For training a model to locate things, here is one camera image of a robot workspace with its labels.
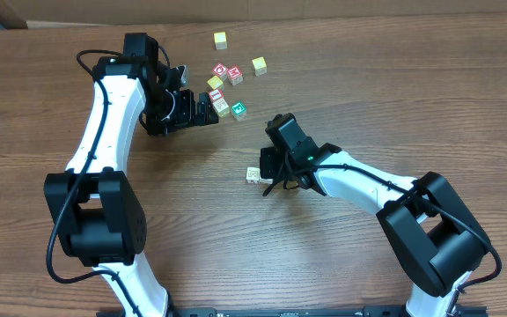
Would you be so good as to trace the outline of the plain cream block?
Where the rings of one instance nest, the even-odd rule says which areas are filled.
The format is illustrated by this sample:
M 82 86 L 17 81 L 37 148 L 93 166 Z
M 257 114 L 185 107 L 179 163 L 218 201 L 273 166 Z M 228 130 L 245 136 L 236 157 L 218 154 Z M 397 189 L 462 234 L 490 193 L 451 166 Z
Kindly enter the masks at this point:
M 273 183 L 273 179 L 265 179 L 265 178 L 260 178 L 259 179 L 259 182 L 260 183 L 264 183 L 264 184 L 272 184 Z

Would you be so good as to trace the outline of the cream block red X side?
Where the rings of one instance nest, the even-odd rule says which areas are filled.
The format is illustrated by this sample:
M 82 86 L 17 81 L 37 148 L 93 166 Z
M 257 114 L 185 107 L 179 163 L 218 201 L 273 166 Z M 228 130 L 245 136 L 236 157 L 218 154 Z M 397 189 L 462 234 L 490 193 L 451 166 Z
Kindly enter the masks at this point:
M 259 184 L 260 183 L 260 172 L 258 167 L 248 167 L 246 169 L 246 182 L 248 184 Z

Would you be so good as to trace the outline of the green F letter block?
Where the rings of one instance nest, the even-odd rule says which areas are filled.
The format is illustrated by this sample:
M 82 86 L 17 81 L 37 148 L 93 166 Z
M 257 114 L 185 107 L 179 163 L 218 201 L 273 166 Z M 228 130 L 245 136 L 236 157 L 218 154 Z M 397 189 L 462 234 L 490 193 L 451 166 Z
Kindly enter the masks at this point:
M 231 106 L 231 114 L 237 121 L 242 121 L 246 118 L 247 108 L 245 104 L 241 101 L 238 101 L 234 105 Z

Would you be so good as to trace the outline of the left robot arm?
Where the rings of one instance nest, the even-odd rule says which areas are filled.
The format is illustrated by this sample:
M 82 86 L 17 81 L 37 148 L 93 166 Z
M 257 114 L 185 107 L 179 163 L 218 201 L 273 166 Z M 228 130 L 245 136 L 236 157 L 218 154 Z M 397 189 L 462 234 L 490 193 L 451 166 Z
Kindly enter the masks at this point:
M 97 64 L 85 68 L 94 99 L 80 145 L 43 186 L 54 222 L 47 271 L 59 284 L 104 277 L 120 316 L 176 316 L 143 252 L 147 223 L 127 177 L 129 151 L 137 126 L 166 136 L 216 124 L 219 116 L 207 93 L 187 89 L 187 66 L 173 67 L 147 33 L 127 33 L 120 52 L 97 53 Z

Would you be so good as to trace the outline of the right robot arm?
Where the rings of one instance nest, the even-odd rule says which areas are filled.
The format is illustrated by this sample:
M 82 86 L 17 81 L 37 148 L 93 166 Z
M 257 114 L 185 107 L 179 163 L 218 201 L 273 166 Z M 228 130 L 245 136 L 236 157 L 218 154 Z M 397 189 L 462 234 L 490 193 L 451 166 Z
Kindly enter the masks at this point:
M 367 306 L 364 316 L 485 316 L 484 306 L 463 306 L 468 286 L 486 254 L 489 236 L 448 180 L 434 172 L 421 178 L 367 166 L 333 144 L 318 146 L 293 114 L 279 114 L 265 129 L 272 144 L 261 149 L 261 176 L 271 187 L 298 188 L 344 199 L 378 220 L 400 266 L 412 281 L 409 299 L 398 306 Z

